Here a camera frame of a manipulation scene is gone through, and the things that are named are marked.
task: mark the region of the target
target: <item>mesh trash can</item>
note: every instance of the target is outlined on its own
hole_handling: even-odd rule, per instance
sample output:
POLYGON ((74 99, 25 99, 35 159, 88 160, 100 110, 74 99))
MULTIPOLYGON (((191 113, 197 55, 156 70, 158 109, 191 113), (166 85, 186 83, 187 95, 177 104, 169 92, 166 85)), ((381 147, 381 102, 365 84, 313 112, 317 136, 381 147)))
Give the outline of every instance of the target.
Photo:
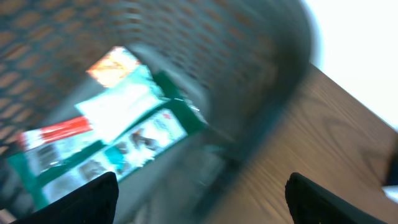
MULTIPOLYGON (((151 223, 176 222, 179 209, 160 211, 163 202, 178 201, 168 192, 175 178, 192 184, 187 195, 198 185, 203 192, 189 206, 181 202, 185 210, 212 201, 215 188, 223 189, 264 140, 310 58, 298 0, 2 0, 0 16, 2 158, 18 152, 16 134, 78 116, 73 105, 103 90, 85 70, 115 45, 152 73, 165 70, 208 121, 209 130, 160 158, 168 169, 154 177, 152 193, 123 212, 118 202, 116 223, 148 216, 157 217, 151 223)), ((32 213, 31 198, 1 165, 1 205, 17 217, 32 213)))

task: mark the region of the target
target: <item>perforated metal mesh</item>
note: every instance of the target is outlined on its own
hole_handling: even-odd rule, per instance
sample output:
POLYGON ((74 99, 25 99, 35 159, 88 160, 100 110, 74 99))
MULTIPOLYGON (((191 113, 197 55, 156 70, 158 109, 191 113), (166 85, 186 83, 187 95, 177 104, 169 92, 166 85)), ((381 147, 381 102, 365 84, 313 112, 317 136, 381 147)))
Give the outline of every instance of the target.
POLYGON ((153 47, 152 53, 177 67, 184 80, 204 93, 201 100, 208 104, 210 123, 236 136, 270 89, 292 76, 281 72, 279 56, 294 45, 308 61, 309 38, 298 35, 303 25, 293 21, 303 15, 290 10, 290 3, 298 4, 3 0, 0 147, 34 126, 86 77, 85 69, 116 44, 153 47))
POLYGON ((108 4, 0 2, 0 149, 40 121, 85 78, 85 69, 116 44, 106 20, 108 4))

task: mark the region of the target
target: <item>black object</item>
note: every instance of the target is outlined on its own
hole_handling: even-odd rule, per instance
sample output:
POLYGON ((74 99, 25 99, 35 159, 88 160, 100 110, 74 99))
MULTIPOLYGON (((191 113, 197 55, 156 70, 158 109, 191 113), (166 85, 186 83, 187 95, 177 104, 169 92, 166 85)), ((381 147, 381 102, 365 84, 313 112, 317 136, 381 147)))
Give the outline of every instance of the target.
POLYGON ((389 172, 384 186, 398 186, 398 153, 391 159, 389 172))
POLYGON ((285 197, 295 224, 384 223, 299 173, 293 173, 287 181, 285 197))
POLYGON ((112 224, 118 196, 116 175, 107 172, 13 224, 112 224))

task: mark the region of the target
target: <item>wooden table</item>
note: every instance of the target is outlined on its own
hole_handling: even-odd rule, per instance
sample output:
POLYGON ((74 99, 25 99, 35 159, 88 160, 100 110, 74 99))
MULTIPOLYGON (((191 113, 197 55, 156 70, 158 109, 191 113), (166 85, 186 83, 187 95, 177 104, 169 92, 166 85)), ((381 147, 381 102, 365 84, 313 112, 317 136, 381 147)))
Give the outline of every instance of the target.
POLYGON ((293 223, 284 198, 292 172, 398 223, 398 204, 380 188, 397 133, 321 71, 311 74, 208 223, 293 223))

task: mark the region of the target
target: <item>food packaging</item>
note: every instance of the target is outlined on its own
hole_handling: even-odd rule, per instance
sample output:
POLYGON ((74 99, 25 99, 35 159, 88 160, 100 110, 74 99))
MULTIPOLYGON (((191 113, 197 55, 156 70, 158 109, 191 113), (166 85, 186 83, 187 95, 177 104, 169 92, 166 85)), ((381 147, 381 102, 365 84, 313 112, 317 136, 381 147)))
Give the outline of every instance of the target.
POLYGON ((126 48, 113 47, 86 72, 103 86, 114 87, 140 64, 126 48))
MULTIPOLYGON (((206 128, 182 100, 172 99, 132 123, 115 141, 96 141, 72 155, 67 162, 35 177, 16 167, 37 208, 57 201, 105 172, 114 172, 123 181, 162 153, 206 128)), ((25 157, 10 157, 9 161, 25 157)))
POLYGON ((29 169, 34 175, 40 175, 51 167, 60 166, 97 140, 94 131, 87 131, 29 150, 25 153, 29 169))
POLYGON ((88 120, 80 116, 55 125, 20 133, 17 142, 23 151, 29 151, 39 146, 91 130, 92 128, 88 120))
POLYGON ((77 104, 76 108, 90 121, 98 137, 110 144, 140 116, 167 100, 149 69, 137 65, 117 85, 77 104))

